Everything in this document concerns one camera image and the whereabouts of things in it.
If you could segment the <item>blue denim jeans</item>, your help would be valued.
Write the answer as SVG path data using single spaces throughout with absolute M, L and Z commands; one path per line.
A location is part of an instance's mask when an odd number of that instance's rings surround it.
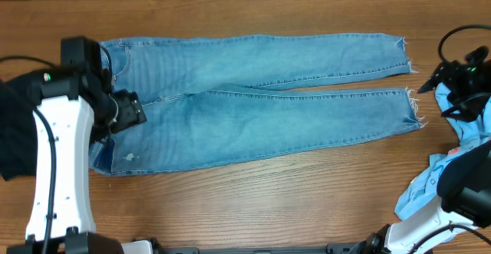
M 147 118 L 91 146 L 91 168 L 108 175 L 219 167 L 422 126 L 407 89 L 346 88 L 410 73 L 393 35 L 119 38 L 101 58 Z

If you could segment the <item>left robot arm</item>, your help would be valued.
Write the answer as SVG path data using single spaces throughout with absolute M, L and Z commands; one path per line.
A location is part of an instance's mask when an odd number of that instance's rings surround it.
M 84 36 L 61 40 L 61 63 L 25 74 L 21 100 L 37 134 L 35 200 L 25 243 L 9 253 L 153 253 L 148 239 L 121 243 L 97 233 L 88 178 L 90 143 L 146 122 L 136 93 L 113 90 L 107 49 Z

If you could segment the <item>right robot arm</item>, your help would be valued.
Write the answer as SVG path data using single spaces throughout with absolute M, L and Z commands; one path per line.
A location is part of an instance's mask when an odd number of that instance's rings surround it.
M 401 221 L 371 234 L 352 253 L 429 253 L 442 242 L 490 225 L 490 60 L 481 46 L 465 63 L 443 60 L 420 92 L 437 103 L 460 138 L 401 196 Z

